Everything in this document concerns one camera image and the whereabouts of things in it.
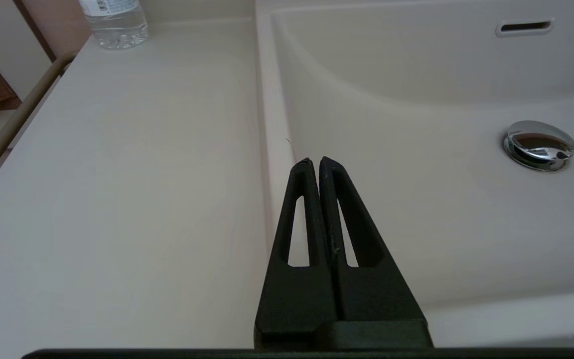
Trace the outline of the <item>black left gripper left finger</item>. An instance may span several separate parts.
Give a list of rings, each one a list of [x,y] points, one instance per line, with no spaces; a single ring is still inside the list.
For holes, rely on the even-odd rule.
[[[304,200],[309,266],[288,263],[296,203]],[[336,319],[325,222],[312,160],[292,167],[255,318],[257,337],[306,337]]]

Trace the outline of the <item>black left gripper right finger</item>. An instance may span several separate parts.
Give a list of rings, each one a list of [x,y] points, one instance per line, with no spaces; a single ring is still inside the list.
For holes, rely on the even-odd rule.
[[[426,322],[344,166],[323,157],[319,190],[341,319]]]

